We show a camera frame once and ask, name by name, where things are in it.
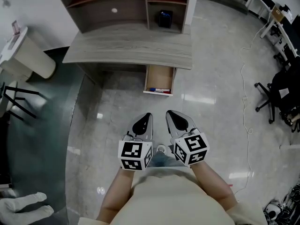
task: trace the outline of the person's left arm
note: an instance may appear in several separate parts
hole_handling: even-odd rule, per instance
[[[128,202],[134,173],[134,171],[119,169],[105,195],[97,220],[111,223],[117,213]]]

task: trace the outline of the jeans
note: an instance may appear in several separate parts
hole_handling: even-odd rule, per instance
[[[181,161],[165,155],[163,152],[158,151],[151,161],[148,167],[184,167],[185,165]]]

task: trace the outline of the white cable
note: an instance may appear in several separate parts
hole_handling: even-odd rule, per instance
[[[251,50],[252,45],[253,45],[253,42],[254,42],[254,40],[255,40],[257,34],[258,34],[261,30],[263,30],[264,27],[269,23],[270,16],[271,16],[271,13],[269,14],[269,18],[268,18],[267,23],[266,23],[261,29],[259,29],[259,31],[255,34],[254,38],[252,39],[251,46],[250,46],[250,47],[242,47],[241,49],[239,49],[239,56],[240,56],[240,59],[241,59],[242,62],[243,62],[243,66],[242,66],[242,68],[241,68],[241,70],[240,70],[240,74],[241,74],[242,79],[243,79],[243,89],[244,89],[244,93],[245,93],[245,96],[244,96],[243,99],[242,99],[242,100],[243,100],[243,104],[244,104],[243,119],[244,119],[244,128],[245,128],[245,130],[247,131],[247,139],[248,139],[248,145],[247,145],[247,161],[248,161],[248,165],[249,165],[250,170],[247,172],[247,181],[246,181],[245,186],[242,187],[241,189],[239,189],[238,191],[236,191],[236,192],[234,193],[235,195],[236,195],[239,191],[241,191],[241,190],[243,190],[243,189],[245,189],[245,188],[247,187],[248,180],[249,180],[249,173],[252,171],[252,168],[251,168],[251,165],[250,165],[250,162],[249,162],[249,146],[250,146],[249,135],[253,133],[253,129],[252,129],[252,128],[247,129],[246,124],[245,124],[245,123],[246,123],[246,121],[245,121],[245,110],[246,110],[246,107],[247,107],[245,101],[248,99],[248,97],[247,97],[247,95],[246,95],[246,90],[245,90],[245,79],[244,79],[244,76],[243,76],[243,73],[242,73],[243,68],[244,68],[244,66],[245,66],[245,61],[242,59],[242,56],[241,56],[241,53],[240,53],[240,52],[241,52],[243,49],[245,49],[245,50]]]

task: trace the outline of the computer monitor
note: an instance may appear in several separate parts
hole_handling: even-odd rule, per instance
[[[300,37],[300,16],[297,15],[292,22],[292,28],[295,30],[297,33],[298,37]]]

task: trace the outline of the dark green floor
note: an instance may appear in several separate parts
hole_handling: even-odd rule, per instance
[[[42,96],[17,94],[18,97],[26,98],[27,101],[20,101],[20,104],[36,114],[37,118],[19,109],[13,110],[25,122],[11,116],[7,155],[16,194],[25,196],[43,192],[48,197],[44,204],[51,205],[56,212],[54,216],[37,224],[66,224],[65,164],[68,134],[84,74],[76,65],[61,63],[64,57],[61,50],[49,55],[57,63],[52,78],[45,80],[33,74],[28,82],[18,83],[18,87],[38,91]],[[0,74],[0,83],[8,85],[11,81],[12,77],[5,71]]]

